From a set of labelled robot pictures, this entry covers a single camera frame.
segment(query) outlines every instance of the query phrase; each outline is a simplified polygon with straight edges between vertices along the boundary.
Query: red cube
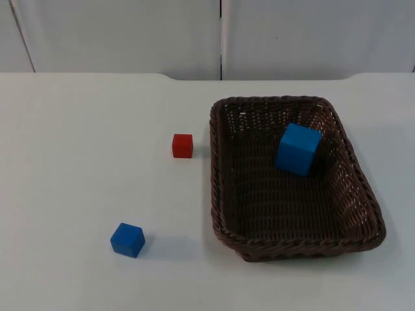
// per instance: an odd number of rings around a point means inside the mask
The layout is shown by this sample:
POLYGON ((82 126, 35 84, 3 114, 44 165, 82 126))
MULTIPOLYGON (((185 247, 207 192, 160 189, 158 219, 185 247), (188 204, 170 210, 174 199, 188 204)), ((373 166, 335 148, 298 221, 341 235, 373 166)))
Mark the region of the red cube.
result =
POLYGON ((189 134, 174 134, 173 157, 185 157, 190 159, 193 154, 193 137, 189 134))

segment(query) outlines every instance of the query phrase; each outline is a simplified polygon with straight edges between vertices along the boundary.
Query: wicker basket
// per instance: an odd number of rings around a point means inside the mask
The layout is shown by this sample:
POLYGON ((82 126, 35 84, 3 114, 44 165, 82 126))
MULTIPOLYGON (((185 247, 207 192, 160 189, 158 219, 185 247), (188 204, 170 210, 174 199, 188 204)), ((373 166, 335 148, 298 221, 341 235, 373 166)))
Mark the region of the wicker basket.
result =
POLYGON ((385 239, 379 204, 327 100, 220 100, 210 136, 213 229, 244 260, 333 256, 385 239), (273 165, 290 122, 322 132, 306 178, 273 165))

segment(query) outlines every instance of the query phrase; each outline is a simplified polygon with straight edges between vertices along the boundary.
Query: blue cube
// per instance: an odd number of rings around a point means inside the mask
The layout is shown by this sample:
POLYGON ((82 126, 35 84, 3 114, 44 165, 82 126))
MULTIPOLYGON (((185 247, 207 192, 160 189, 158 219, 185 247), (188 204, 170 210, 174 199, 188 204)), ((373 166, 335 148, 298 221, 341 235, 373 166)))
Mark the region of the blue cube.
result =
POLYGON ((113 250, 125 256, 136 258, 145 243, 142 228, 121 223, 111 236, 113 250))
POLYGON ((279 143, 275 167, 297 175, 308 175, 322 138, 319 131, 290 123, 279 143))

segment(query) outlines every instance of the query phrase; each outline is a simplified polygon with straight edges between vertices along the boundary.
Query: white table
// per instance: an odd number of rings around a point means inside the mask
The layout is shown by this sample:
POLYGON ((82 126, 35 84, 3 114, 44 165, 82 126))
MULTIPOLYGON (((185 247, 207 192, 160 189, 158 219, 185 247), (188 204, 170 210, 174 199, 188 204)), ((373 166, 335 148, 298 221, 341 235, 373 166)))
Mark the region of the white table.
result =
POLYGON ((161 75, 0 75, 0 310, 411 310, 415 75, 179 82, 161 75), (209 111, 233 95, 330 100, 381 204, 377 249, 247 263, 214 236, 209 111), (193 159, 173 159, 191 133, 193 159), (137 259, 114 253, 143 228, 137 259))

